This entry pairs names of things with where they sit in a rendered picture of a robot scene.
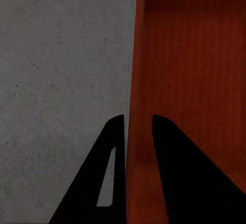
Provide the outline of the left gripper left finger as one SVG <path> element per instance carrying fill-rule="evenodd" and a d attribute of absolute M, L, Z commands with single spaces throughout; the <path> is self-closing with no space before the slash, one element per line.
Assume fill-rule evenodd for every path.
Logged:
<path fill-rule="evenodd" d="M 113 201 L 97 207 L 112 149 L 116 147 Z M 124 115 L 107 121 L 49 224 L 126 224 Z"/>

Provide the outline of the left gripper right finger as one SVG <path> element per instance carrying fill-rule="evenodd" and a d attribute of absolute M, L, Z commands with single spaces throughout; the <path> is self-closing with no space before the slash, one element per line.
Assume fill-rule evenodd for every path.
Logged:
<path fill-rule="evenodd" d="M 246 195 L 170 119 L 152 135 L 169 224 L 246 224 Z"/>

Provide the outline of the storage box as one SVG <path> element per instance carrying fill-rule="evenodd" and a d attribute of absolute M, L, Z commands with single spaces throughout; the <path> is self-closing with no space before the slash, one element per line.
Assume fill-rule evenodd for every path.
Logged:
<path fill-rule="evenodd" d="M 169 224 L 154 114 L 246 195 L 246 0 L 136 0 L 126 224 Z"/>

